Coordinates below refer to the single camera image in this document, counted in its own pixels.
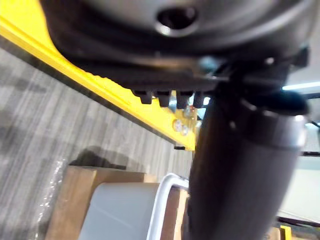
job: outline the yellow frame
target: yellow frame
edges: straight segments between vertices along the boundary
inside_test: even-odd
[[[54,47],[48,34],[46,21],[38,0],[0,0],[0,35],[57,69],[74,81],[123,109],[175,142],[195,150],[195,129],[180,111],[173,114],[161,108],[157,99],[151,105],[107,78],[93,76],[67,61]],[[173,130],[173,121],[181,119],[191,130],[182,136]]]

